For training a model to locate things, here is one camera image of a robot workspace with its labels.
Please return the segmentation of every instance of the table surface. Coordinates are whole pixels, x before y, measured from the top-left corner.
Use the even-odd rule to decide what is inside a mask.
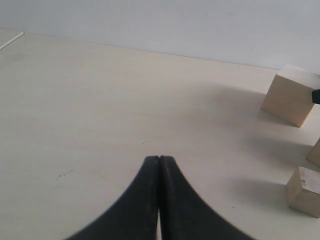
[[[0,239],[63,239],[171,155],[259,240],[319,239],[286,183],[320,136],[260,110],[276,70],[25,34],[0,51]]]

